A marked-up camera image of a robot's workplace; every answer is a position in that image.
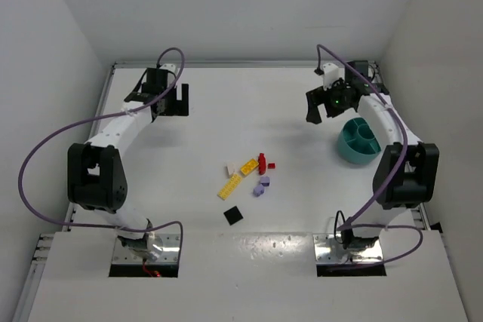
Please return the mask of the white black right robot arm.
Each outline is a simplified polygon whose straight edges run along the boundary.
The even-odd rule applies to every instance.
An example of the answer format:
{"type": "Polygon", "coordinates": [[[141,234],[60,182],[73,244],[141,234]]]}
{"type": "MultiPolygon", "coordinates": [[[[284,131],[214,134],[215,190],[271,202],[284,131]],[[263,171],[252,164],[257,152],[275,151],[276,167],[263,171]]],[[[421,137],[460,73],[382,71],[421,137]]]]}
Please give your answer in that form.
{"type": "Polygon", "coordinates": [[[439,150],[403,122],[386,86],[373,80],[376,73],[368,62],[350,61],[343,68],[318,64],[315,73],[322,84],[306,92],[306,121],[320,124],[320,109],[327,118],[355,111],[357,117],[347,121],[337,137],[339,156],[358,166],[379,161],[368,203],[350,217],[342,211],[335,216],[332,239],[339,250],[352,255],[374,246],[398,215],[431,200],[439,150]]]}

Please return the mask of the red long lego brick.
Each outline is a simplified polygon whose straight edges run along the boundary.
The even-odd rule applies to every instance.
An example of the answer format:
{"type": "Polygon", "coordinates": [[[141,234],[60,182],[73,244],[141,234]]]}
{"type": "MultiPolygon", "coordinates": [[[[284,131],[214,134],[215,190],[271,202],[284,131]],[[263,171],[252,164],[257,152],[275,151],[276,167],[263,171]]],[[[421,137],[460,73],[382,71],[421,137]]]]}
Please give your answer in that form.
{"type": "Polygon", "coordinates": [[[264,153],[260,153],[258,156],[258,173],[262,176],[266,173],[267,163],[264,153]]]}

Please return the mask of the lavender lego brick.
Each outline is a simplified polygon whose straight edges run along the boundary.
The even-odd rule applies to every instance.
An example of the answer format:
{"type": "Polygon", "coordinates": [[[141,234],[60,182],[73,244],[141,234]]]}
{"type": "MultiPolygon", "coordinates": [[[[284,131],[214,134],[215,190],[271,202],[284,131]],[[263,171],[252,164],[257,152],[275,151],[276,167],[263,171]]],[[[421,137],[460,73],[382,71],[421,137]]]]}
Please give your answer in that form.
{"type": "Polygon", "coordinates": [[[262,176],[260,178],[260,184],[263,185],[264,187],[270,186],[270,178],[268,176],[262,176]]]}
{"type": "Polygon", "coordinates": [[[260,183],[260,184],[258,184],[257,186],[254,187],[252,194],[255,197],[260,197],[261,195],[264,194],[264,192],[265,192],[265,186],[260,183]]]}

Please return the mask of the yellow long lego plate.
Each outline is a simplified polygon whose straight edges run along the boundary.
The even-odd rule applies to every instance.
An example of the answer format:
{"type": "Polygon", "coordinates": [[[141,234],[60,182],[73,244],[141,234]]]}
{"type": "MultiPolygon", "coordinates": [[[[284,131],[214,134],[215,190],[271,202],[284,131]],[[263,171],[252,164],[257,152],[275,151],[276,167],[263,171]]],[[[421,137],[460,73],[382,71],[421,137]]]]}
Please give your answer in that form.
{"type": "Polygon", "coordinates": [[[234,173],[230,179],[226,182],[224,187],[217,193],[217,196],[222,200],[226,200],[233,191],[238,187],[240,182],[242,181],[242,177],[238,173],[234,173]]]}

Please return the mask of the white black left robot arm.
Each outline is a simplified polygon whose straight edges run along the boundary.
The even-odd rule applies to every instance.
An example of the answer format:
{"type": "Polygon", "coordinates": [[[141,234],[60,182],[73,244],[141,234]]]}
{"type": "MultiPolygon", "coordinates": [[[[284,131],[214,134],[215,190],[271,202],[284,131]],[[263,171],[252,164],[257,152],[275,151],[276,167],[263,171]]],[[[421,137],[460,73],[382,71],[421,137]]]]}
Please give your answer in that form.
{"type": "Polygon", "coordinates": [[[144,71],[125,97],[120,114],[85,143],[74,143],[67,155],[68,199],[95,212],[115,229],[121,245],[144,262],[162,252],[161,241],[148,218],[128,202],[122,158],[140,133],[159,116],[189,114],[189,86],[177,98],[177,68],[163,64],[144,71]]]}

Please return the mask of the yellow square lego brick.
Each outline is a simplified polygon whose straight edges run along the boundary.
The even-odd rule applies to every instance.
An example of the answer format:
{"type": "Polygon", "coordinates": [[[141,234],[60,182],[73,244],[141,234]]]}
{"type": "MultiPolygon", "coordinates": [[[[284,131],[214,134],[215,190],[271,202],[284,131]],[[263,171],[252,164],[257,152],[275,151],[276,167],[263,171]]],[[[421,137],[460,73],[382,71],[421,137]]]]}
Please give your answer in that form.
{"type": "Polygon", "coordinates": [[[247,176],[254,170],[256,170],[258,168],[258,165],[258,161],[252,158],[240,167],[240,172],[243,176],[247,176]]]}

